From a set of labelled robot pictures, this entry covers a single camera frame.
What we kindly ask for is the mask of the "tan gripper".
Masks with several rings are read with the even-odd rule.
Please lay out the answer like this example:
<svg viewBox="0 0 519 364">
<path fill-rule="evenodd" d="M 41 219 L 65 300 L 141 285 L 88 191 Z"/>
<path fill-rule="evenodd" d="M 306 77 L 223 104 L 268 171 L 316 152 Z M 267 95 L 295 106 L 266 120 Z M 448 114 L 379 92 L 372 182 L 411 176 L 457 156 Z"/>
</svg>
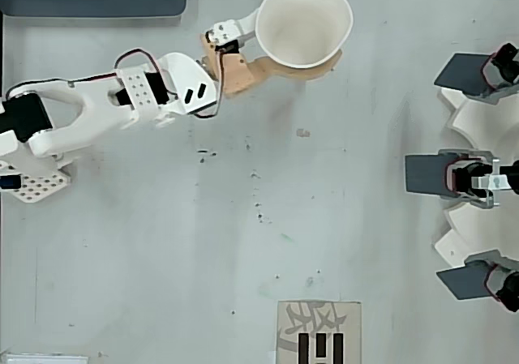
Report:
<svg viewBox="0 0 519 364">
<path fill-rule="evenodd" d="M 247 62 L 240 47 L 255 37 L 259 8 L 241 19 L 215 23 L 200 35 L 204 56 L 199 62 L 208 74 L 221 83 L 223 93 L 234 96 L 259 83 L 259 79 L 281 76 L 287 79 L 318 79 L 332 71 L 342 56 L 339 49 L 326 62 L 309 68 L 295 68 L 275 62 L 270 57 Z"/>
</svg>

